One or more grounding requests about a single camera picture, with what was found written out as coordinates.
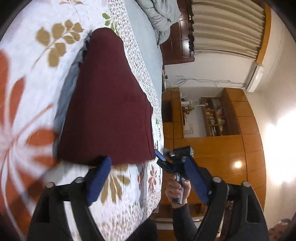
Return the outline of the right hand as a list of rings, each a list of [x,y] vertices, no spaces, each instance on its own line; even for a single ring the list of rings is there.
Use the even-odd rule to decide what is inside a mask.
[[[170,178],[167,180],[167,187],[165,190],[165,195],[171,203],[172,208],[180,208],[188,203],[188,197],[191,191],[190,180],[184,180],[182,184],[178,183],[176,176],[171,174]],[[176,204],[173,199],[179,198],[183,194],[182,204]]]

